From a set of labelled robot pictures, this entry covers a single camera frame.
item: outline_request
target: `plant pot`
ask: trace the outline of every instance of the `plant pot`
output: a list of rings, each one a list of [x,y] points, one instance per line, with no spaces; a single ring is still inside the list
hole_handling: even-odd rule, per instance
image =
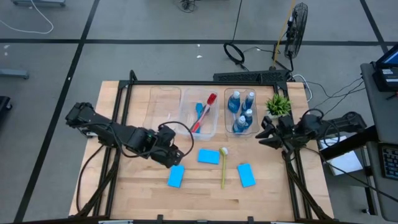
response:
[[[270,119],[277,119],[278,117],[282,115],[272,115],[271,112],[267,111],[266,116],[268,116]]]

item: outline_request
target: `blue toothbrush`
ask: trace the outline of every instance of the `blue toothbrush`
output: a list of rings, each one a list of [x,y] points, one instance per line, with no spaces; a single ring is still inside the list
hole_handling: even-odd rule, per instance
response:
[[[197,103],[196,110],[197,110],[198,119],[199,119],[200,116],[201,116],[201,111],[203,110],[203,104],[202,103]]]

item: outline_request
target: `blue bottle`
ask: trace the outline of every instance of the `blue bottle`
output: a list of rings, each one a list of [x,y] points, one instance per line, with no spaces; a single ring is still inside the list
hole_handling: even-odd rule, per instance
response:
[[[244,116],[240,116],[239,119],[237,119],[234,122],[234,126],[232,127],[232,131],[234,133],[242,133],[244,131],[244,126],[246,125],[246,119]]]
[[[247,96],[244,102],[242,103],[242,111],[245,112],[246,110],[251,108],[251,105],[253,105],[254,101],[254,93],[250,92]]]
[[[241,116],[242,115],[244,116],[244,119],[246,120],[246,124],[244,125],[244,128],[247,129],[253,123],[253,110],[248,109],[246,112],[243,112],[241,114]]]
[[[241,94],[238,91],[235,91],[234,94],[232,94],[229,97],[228,109],[232,113],[237,113],[240,106],[241,106]]]

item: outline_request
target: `keyboard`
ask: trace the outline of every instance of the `keyboard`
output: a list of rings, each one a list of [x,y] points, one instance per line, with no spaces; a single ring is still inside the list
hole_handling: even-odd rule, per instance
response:
[[[383,176],[398,180],[398,148],[383,146],[380,150]]]
[[[219,82],[275,83],[286,82],[288,74],[288,70],[215,73],[213,75],[213,80]]]

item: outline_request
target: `computer screen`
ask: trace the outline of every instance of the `computer screen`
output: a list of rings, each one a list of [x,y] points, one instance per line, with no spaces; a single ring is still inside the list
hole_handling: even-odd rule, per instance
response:
[[[398,50],[396,50],[391,56],[386,58],[383,63],[388,63],[388,64],[398,64]]]

